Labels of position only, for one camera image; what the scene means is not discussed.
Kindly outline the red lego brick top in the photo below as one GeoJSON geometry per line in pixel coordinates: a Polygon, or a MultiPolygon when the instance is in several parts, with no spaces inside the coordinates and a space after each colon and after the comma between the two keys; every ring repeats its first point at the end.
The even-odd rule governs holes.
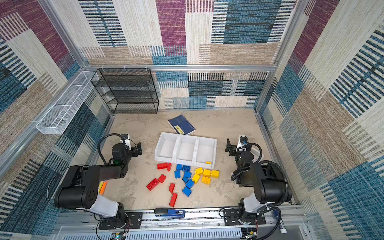
{"type": "Polygon", "coordinates": [[[168,166],[169,166],[168,163],[160,163],[160,164],[157,164],[157,169],[158,170],[167,169],[168,166]]]}

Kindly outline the yellow lego brick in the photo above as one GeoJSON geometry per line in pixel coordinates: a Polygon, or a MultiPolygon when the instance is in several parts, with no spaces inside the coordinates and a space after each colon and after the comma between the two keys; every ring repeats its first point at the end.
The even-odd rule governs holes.
{"type": "Polygon", "coordinates": [[[211,170],[204,169],[204,170],[203,170],[203,176],[205,176],[205,177],[210,177],[210,176],[211,176],[211,170]]]}
{"type": "Polygon", "coordinates": [[[211,171],[211,177],[212,177],[212,178],[216,178],[216,179],[218,179],[218,178],[219,178],[219,175],[220,175],[220,172],[219,172],[219,171],[217,171],[217,170],[212,170],[212,171],[211,171]]]}
{"type": "Polygon", "coordinates": [[[203,168],[197,168],[197,169],[195,169],[195,174],[197,174],[197,175],[199,175],[199,176],[202,175],[203,172],[204,172],[203,168]]]}

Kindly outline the small red lego brick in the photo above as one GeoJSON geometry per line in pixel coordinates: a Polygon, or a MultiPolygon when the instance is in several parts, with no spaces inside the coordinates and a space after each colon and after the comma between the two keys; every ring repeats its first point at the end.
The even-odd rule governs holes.
{"type": "Polygon", "coordinates": [[[167,176],[165,176],[165,175],[161,175],[161,176],[158,178],[158,181],[159,181],[160,183],[164,183],[164,181],[166,180],[166,178],[167,178],[167,176]]]}

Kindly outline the long red lego brick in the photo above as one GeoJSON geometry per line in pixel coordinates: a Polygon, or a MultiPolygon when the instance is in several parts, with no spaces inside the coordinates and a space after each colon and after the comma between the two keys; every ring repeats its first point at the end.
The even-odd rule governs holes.
{"type": "Polygon", "coordinates": [[[159,183],[159,180],[155,178],[149,184],[147,184],[147,189],[152,191],[159,183]]]}

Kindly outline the blue lego studded brick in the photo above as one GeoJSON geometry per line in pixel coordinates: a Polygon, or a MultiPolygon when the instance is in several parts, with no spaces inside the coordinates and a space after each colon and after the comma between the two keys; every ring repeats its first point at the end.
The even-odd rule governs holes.
{"type": "Polygon", "coordinates": [[[185,165],[182,166],[182,171],[183,172],[190,172],[190,170],[191,170],[190,166],[185,166],[185,165]]]}

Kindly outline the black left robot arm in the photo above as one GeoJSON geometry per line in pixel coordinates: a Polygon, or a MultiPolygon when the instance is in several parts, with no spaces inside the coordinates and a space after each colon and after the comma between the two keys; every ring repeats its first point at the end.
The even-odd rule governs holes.
{"type": "Polygon", "coordinates": [[[97,151],[103,164],[68,167],[53,204],[61,209],[83,210],[98,215],[100,230],[126,230],[131,227],[132,220],[126,213],[124,205],[101,195],[99,183],[124,178],[131,159],[143,154],[142,145],[131,140],[128,134],[112,133],[99,140],[97,151]],[[101,143],[113,136],[119,137],[121,142],[112,147],[112,158],[106,161],[101,152],[101,143]]]}

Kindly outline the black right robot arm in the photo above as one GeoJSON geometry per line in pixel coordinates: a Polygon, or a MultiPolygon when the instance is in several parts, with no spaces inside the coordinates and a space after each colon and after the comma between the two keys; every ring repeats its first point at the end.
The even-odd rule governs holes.
{"type": "Polygon", "coordinates": [[[250,143],[246,136],[240,135],[236,145],[227,139],[225,152],[235,158],[237,166],[231,181],[253,189],[250,196],[240,200],[237,212],[231,214],[240,224],[259,222],[268,210],[291,201],[287,174],[277,163],[264,160],[259,144],[250,143]]]}

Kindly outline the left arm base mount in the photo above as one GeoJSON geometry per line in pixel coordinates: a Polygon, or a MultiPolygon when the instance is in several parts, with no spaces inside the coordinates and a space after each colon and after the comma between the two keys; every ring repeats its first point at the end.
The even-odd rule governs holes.
{"type": "Polygon", "coordinates": [[[139,229],[142,224],[143,212],[129,212],[122,217],[101,218],[98,230],[139,229]]]}

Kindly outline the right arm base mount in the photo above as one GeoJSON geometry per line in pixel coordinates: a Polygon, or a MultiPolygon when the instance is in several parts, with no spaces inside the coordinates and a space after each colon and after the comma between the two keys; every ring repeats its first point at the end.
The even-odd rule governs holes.
{"type": "Polygon", "coordinates": [[[234,208],[224,208],[220,211],[220,215],[224,218],[226,226],[266,224],[264,216],[247,212],[243,213],[234,208]]]}

